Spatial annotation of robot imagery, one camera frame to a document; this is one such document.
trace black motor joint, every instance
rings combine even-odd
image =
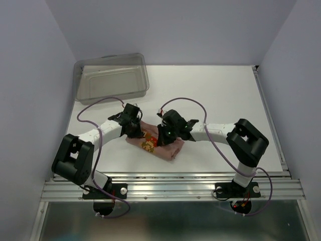
[[[239,119],[226,141],[237,159],[247,167],[257,167],[269,145],[268,139],[248,120]]]
[[[173,143],[178,137],[184,141],[193,141],[190,134],[197,119],[186,121],[176,110],[169,110],[162,115],[162,124],[158,128],[157,146],[165,146]]]
[[[121,135],[127,135],[129,138],[142,138],[143,132],[140,128],[140,119],[137,117],[140,108],[127,103],[123,112],[115,114],[108,119],[118,122],[122,126]]]

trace black mounting plate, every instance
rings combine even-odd
[[[215,184],[215,188],[222,188],[222,192],[215,192],[216,197],[220,199],[225,199],[225,198],[244,198],[244,196],[250,192],[250,197],[251,198],[258,198],[261,197],[260,192],[254,192],[253,188],[254,187],[259,187],[259,184],[257,182],[250,182],[248,187],[246,188],[245,192],[236,192],[233,191],[233,184],[231,182],[218,182]]]
[[[121,194],[120,190],[121,188],[128,188],[127,183],[113,183],[111,186],[110,194],[114,195],[115,197],[121,198],[121,199],[126,199],[127,198],[127,193],[126,194]],[[90,192],[88,194],[82,194],[83,199],[111,199],[109,196],[103,194],[100,192],[98,189],[90,187],[90,186],[85,186],[86,189],[89,189]]]

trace wire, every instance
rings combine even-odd
[[[97,168],[97,165],[98,165],[98,161],[99,161],[99,158],[100,158],[100,155],[101,155],[101,150],[102,150],[102,131],[101,129],[99,128],[99,125],[97,125],[95,122],[91,121],[91,120],[86,120],[86,119],[80,119],[79,116],[85,111],[87,110],[88,108],[92,107],[93,105],[99,103],[99,102],[102,102],[103,100],[106,100],[106,99],[117,99],[119,100],[121,103],[122,103],[122,106],[125,104],[124,101],[122,101],[121,99],[117,98],[117,97],[107,97],[107,98],[103,98],[95,103],[92,103],[90,104],[89,106],[85,107],[82,111],[80,111],[77,115],[77,121],[79,122],[82,122],[82,123],[89,123],[89,124],[92,124],[93,126],[95,126],[99,132],[99,149],[98,149],[98,154],[97,154],[97,158],[96,158],[96,162],[94,164],[94,167],[92,169],[92,173],[91,173],[91,179],[92,179],[92,182],[95,184],[96,188],[101,191],[103,194],[107,195],[108,197],[110,197],[111,199],[116,199],[116,200],[119,200],[123,203],[125,203],[127,206],[128,206],[128,209],[122,213],[122,214],[119,214],[119,215],[116,215],[116,216],[112,216],[112,217],[109,217],[109,216],[104,216],[104,215],[100,215],[99,213],[97,213],[96,215],[97,216],[100,216],[102,218],[117,218],[117,217],[121,217],[121,216],[124,216],[125,214],[127,214],[129,211],[130,211],[130,204],[129,202],[119,198],[119,197],[116,197],[114,195],[111,195],[110,193],[106,192],[105,190],[103,190],[101,187],[98,186],[98,184],[96,183],[95,181],[95,171],[96,171],[96,168]]]
[[[242,200],[242,203],[245,201],[245,199],[249,196],[250,192],[247,193],[247,196],[245,196]]]
[[[242,201],[242,204],[241,204],[242,207],[245,207],[245,205],[249,202],[249,200],[250,200],[250,192],[247,193],[247,200],[246,200],[246,202],[244,203],[244,200],[245,200],[245,199],[246,199],[246,197],[244,197],[244,199],[243,199],[243,201]]]
[[[139,118],[139,122],[141,121],[141,119],[142,119],[142,111],[141,111],[141,109],[139,109],[139,112],[140,112],[140,118]]]
[[[225,199],[217,198],[216,196],[214,196],[214,193],[216,193],[216,190],[214,190],[214,191],[213,191],[213,193],[212,193],[212,196],[213,196],[216,200],[219,200],[219,201],[227,201],[227,200],[229,200],[229,199],[230,199],[230,197],[225,198]]]
[[[205,107],[204,107],[201,103],[199,103],[198,101],[196,101],[196,100],[194,100],[194,99],[186,98],[186,97],[177,97],[177,98],[171,99],[171,100],[167,101],[165,104],[163,104],[163,105],[161,106],[161,108],[160,108],[161,111],[163,111],[163,108],[164,108],[167,104],[171,103],[171,102],[174,101],[174,100],[178,100],[178,99],[190,100],[190,101],[198,104],[198,105],[203,109],[203,111],[204,111],[204,121],[203,121],[203,123],[204,123],[205,132],[206,132],[206,134],[207,134],[210,142],[211,142],[212,145],[214,146],[214,148],[215,148],[215,149],[217,150],[217,152],[221,155],[221,157],[227,162],[227,164],[229,164],[229,166],[230,166],[231,168],[233,168],[234,171],[236,171],[237,173],[239,173],[240,175],[242,175],[242,176],[244,176],[244,177],[254,177],[254,176],[256,175],[256,170],[261,170],[261,171],[263,171],[263,172],[266,174],[267,178],[268,178],[269,181],[270,181],[270,187],[271,187],[270,196],[269,196],[269,199],[267,200],[266,204],[263,206],[263,208],[261,208],[261,209],[258,210],[257,212],[250,213],[250,214],[242,214],[242,213],[238,213],[238,214],[241,214],[241,215],[243,215],[243,216],[254,216],[254,215],[257,215],[257,214],[259,214],[260,212],[262,212],[262,211],[270,204],[271,198],[272,198],[272,193],[273,193],[272,179],[271,179],[271,177],[269,176],[269,174],[268,174],[263,168],[261,168],[261,167],[257,167],[257,168],[255,169],[255,172],[253,172],[251,175],[247,175],[247,174],[239,171],[236,167],[234,167],[234,165],[227,159],[227,157],[223,154],[223,152],[219,149],[219,147],[218,147],[218,146],[216,145],[216,143],[213,141],[213,139],[212,139],[212,137],[211,137],[211,135],[210,135],[210,133],[209,133],[209,131],[208,131],[208,129],[207,129],[207,126],[206,126],[207,112],[206,112],[206,110],[205,110]]]
[[[85,190],[85,191],[87,191],[87,192],[90,192],[90,190],[89,189],[87,189],[87,188],[84,188],[84,187],[82,187],[82,186],[79,186],[82,190]]]

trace metal floor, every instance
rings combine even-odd
[[[253,202],[252,211],[265,201]],[[125,206],[119,204],[121,212]],[[305,241],[309,240],[297,201],[272,201],[261,214],[226,212],[228,202],[132,203],[124,217],[95,217],[91,202],[49,203],[42,241]]]

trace screw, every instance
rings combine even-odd
[[[253,187],[253,191],[254,191],[255,193],[259,193],[259,192],[260,192],[260,188],[259,188],[258,186],[254,186],[254,187]]]
[[[216,191],[216,193],[218,193],[218,194],[222,194],[222,193],[223,193],[223,189],[222,189],[221,187],[216,187],[216,188],[215,188],[215,191]]]
[[[127,193],[127,189],[124,188],[124,187],[122,187],[122,188],[120,189],[120,193],[121,193],[121,195],[125,195],[125,194]]]

